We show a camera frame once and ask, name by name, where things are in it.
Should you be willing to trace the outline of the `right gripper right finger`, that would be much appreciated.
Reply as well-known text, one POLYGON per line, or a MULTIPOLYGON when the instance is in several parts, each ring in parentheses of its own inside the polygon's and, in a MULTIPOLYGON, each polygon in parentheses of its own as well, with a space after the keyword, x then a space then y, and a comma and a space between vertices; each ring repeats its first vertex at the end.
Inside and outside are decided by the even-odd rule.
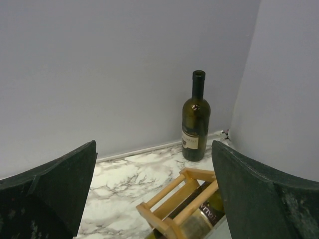
POLYGON ((319 184, 213 141, 212 164, 234 239, 317 239, 319 184))

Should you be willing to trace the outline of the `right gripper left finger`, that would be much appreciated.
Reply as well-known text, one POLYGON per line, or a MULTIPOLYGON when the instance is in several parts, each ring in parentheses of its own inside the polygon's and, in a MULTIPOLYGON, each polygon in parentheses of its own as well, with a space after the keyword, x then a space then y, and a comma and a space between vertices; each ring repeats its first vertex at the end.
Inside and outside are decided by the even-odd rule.
POLYGON ((97 160, 96 142, 0 181, 2 239, 77 236, 97 160))

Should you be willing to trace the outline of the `green bottle silver neck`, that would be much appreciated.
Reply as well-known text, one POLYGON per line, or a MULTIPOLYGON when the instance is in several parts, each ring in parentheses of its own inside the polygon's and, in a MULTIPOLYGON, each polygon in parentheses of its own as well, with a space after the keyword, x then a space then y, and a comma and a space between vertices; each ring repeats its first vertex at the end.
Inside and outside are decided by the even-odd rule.
MULTIPOLYGON (((194 190, 174 193, 154 214, 160 219, 174 219, 211 183, 205 181, 194 190)), ((217 190, 179 226, 185 239, 203 239, 225 215, 223 201, 217 190)))

